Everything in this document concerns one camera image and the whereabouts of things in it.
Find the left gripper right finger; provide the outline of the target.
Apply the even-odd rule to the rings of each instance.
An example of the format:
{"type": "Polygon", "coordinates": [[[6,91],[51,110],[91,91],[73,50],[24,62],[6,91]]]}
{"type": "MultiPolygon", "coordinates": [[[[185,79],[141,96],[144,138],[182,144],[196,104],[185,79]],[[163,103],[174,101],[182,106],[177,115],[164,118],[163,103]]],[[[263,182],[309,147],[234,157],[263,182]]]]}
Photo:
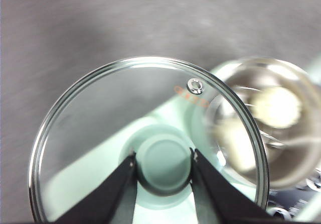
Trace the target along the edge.
{"type": "Polygon", "coordinates": [[[230,184],[198,149],[191,150],[191,187],[198,223],[283,223],[230,184]]]}

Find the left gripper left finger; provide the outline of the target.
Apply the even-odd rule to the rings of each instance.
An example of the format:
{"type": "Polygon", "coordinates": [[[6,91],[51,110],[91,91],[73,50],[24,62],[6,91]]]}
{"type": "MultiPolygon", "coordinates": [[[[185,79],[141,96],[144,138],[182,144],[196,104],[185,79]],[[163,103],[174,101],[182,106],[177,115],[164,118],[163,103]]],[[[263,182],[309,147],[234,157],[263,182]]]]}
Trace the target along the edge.
{"type": "Polygon", "coordinates": [[[54,223],[132,223],[137,197],[135,153],[54,223]]]}

